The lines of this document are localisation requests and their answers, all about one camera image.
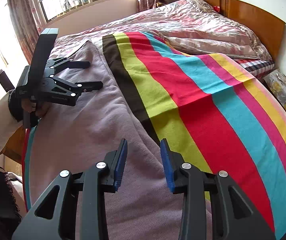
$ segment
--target rainbow striped towel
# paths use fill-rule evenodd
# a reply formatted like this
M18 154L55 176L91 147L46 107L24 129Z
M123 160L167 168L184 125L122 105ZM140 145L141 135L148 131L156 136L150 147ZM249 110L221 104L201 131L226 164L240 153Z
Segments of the rainbow striped towel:
M280 239L286 233L286 113L223 54L189 56L149 33L104 36L107 63L156 142L206 172L226 170Z

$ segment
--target floral sheet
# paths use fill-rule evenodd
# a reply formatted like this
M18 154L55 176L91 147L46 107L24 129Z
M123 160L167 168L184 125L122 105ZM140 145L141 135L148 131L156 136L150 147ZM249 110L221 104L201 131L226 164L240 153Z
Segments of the floral sheet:
M95 43L108 34L133 31L156 34L191 55L223 53L232 58L271 60L253 31L218 14L203 0L180 0L58 38L51 57L72 54L89 39Z

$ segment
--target plaid pillow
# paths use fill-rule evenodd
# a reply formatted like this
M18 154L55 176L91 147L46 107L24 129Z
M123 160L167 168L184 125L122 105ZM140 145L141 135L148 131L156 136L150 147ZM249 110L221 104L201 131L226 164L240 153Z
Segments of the plaid pillow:
M233 59L236 63L241 65L244 69L250 72L256 78L261 78L270 73L275 66L272 60L259 59Z

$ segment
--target pink stripe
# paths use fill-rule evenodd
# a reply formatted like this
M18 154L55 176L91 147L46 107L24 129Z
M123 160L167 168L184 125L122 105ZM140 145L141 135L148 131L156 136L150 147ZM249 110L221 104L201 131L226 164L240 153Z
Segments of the pink stripe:
M171 49L171 51L172 51L174 54L184 55L184 54L182 54L180 51L178 51L178 50L176 50L176 49L173 49L173 48L171 48L171 47L170 47L170 49Z
M230 59L224 54L219 53L222 57L225 58L229 63L231 63L234 67L236 67L239 71L241 71L245 76L249 78L253 78L253 76L246 71L244 68L242 68L239 64L237 64L234 60ZM281 107L281 105L278 103L278 101L270 94L270 92L263 86L261 82L259 82L257 79L253 79L253 83L256 85L256 87L264 93L266 98L271 102L271 104L274 106L274 108L278 111L278 114L282 117L286 124L286 112L285 110Z
M210 68L220 79L222 79L227 85L233 86L235 93L244 102L244 104L253 113L256 119L259 121L268 137L272 141L275 149L278 152L278 156L283 164L286 172L286 143L279 133L277 127L270 119L269 115L251 95L251 93L245 88L244 84L236 80L228 71L222 68L211 56L201 55L198 56L208 68Z
M153 38L156 39L156 40L158 40L158 41L160 41L161 43L166 44L166 43L165 43L165 40L161 39L159 36L153 35Z

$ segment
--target hand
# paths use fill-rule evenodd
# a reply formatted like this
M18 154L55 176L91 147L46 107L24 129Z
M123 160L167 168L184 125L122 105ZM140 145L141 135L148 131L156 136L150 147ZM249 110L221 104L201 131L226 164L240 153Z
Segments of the hand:
M37 109L35 109L35 107L33 107L33 102L31 102L28 98L23 98L21 100L22 109L27 111L28 113L35 111L35 115L39 118L43 117L47 113L50 106L51 103L49 102L38 102Z

